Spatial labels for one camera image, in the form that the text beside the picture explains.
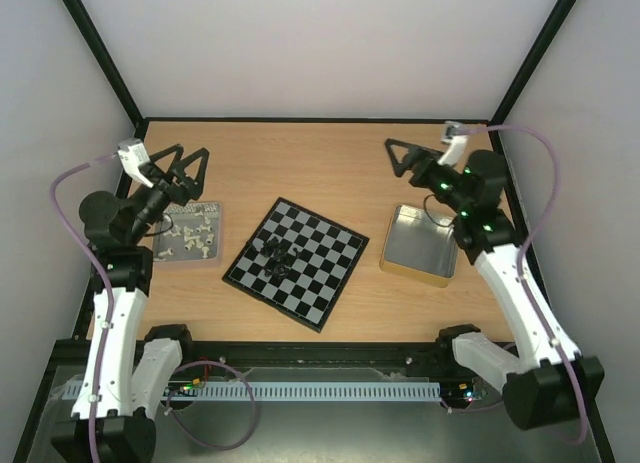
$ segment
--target wooden tabletop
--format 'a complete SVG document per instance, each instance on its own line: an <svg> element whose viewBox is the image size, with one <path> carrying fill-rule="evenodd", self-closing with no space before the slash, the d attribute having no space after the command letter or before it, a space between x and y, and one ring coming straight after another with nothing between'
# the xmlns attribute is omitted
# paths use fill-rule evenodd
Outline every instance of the wooden tabletop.
<svg viewBox="0 0 640 463"><path fill-rule="evenodd" d="M175 143L187 154L203 146L211 153L200 201L222 204L222 264L157 265L138 336L154 325L186 323L197 340L416 342L473 323L492 339L510 341L495 298L464 252L444 289L379 268L395 206L420 207L427 194L393 175L383 143L395 138L439 148L441 131L422 124L152 122L149 153ZM473 136L467 153L490 147L486 135ZM279 196L370 238L321 333L222 282Z"/></svg>

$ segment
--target gray wall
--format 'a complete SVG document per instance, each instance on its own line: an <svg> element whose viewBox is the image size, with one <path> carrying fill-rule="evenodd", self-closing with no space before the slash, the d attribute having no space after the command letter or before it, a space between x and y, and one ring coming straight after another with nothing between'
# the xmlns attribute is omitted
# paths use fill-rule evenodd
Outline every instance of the gray wall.
<svg viewBox="0 0 640 463"><path fill-rule="evenodd" d="M0 0L0 47L0 461L11 461L89 269L53 213L49 184L133 130L60 0ZM74 220L84 195L115 188L116 165L63 183Z"/></svg>
<svg viewBox="0 0 640 463"><path fill-rule="evenodd" d="M605 366L598 404L621 462L640 449L637 4L580 0L509 118L545 133L560 155L559 207L535 246L560 321ZM504 139L534 222L550 165L534 140Z"/></svg>
<svg viewBox="0 0 640 463"><path fill-rule="evenodd" d="M556 0L83 0L147 116L490 118Z"/></svg>

